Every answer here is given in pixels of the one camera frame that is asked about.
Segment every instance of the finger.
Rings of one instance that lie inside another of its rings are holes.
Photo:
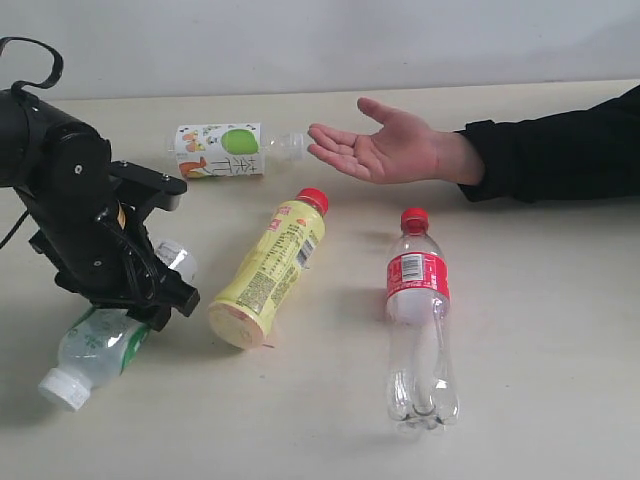
[[[360,165],[358,160],[349,155],[340,155],[331,152],[320,145],[310,145],[309,153],[317,157],[324,163],[351,177],[367,182],[371,181],[371,172],[364,165]]]
[[[339,153],[340,155],[353,156],[353,148],[351,146],[340,145],[336,143],[333,138],[331,138],[319,128],[312,128],[311,130],[309,130],[309,136],[311,136],[311,138],[313,138],[318,145],[326,148],[331,152]]]
[[[389,119],[391,114],[396,111],[395,108],[383,105],[376,100],[366,97],[358,99],[358,108],[367,117],[370,117],[383,125]]]
[[[358,138],[358,135],[356,135],[355,133],[345,132],[344,130],[338,130],[336,128],[328,127],[327,125],[322,125],[319,123],[314,123],[309,127],[310,134],[312,130],[314,132],[320,131],[327,137],[331,138],[337,144],[346,145],[348,147],[353,147],[356,143],[356,138]]]

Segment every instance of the black sleeve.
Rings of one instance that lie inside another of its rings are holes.
[[[470,201],[640,195],[640,86],[589,110],[459,133],[485,163],[480,185],[460,186]]]

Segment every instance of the plastic bottle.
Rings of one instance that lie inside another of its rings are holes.
[[[263,175],[301,160],[304,136],[269,135],[260,123],[180,125],[167,151],[185,178]]]
[[[387,269],[388,414],[400,431],[433,430],[458,417],[446,322],[447,265],[427,233],[424,210],[405,211],[401,227]]]
[[[242,349],[262,345],[276,311],[325,235],[329,202],[313,188],[281,204],[231,284],[209,306],[212,330]]]
[[[161,241],[156,255],[191,282],[195,259],[181,245]],[[127,310],[90,308],[60,341],[58,366],[40,382],[38,390],[64,410],[79,410],[91,390],[118,377],[133,360],[149,334],[149,327],[127,316]]]

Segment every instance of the person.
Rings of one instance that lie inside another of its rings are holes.
[[[584,200],[640,194],[640,86],[586,110],[533,120],[484,120],[457,132],[370,98],[358,108],[382,128],[362,135],[313,124],[309,152],[378,183],[439,179],[468,200]]]

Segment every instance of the green apple graphic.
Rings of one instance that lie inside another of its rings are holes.
[[[229,130],[222,135],[220,144],[231,155],[254,155],[260,150],[253,132],[241,128]]]

